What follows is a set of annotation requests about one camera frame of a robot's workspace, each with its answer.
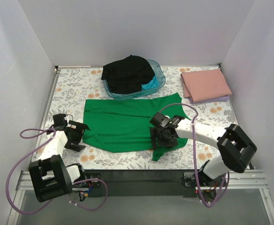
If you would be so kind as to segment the green t-shirt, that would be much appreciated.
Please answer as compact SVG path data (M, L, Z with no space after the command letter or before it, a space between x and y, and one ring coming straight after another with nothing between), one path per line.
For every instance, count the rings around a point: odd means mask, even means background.
M112 153L150 150L152 117L162 110L169 117L187 117L178 93L153 99L124 101L88 99L83 123L89 127L83 143Z

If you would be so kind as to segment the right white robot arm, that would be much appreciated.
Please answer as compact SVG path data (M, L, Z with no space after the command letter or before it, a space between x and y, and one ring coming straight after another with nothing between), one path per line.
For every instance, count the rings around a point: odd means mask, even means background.
M159 112L150 123L154 150L177 147L180 138L196 140L219 150L220 156L205 162L196 173L202 186L212 185L218 177L230 171L244 173L257 151L256 145L237 124L212 127L178 115L170 119Z

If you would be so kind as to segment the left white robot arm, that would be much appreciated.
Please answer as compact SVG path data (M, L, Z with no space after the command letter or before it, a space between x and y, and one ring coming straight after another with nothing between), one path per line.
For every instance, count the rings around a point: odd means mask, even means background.
M70 194L75 187L83 187L87 177L83 166L74 163L66 166L62 160L65 149L80 152L85 148L81 140L88 125L67 120L65 114L53 116L53 125L46 131L49 143L38 159L29 165L30 178L39 202Z

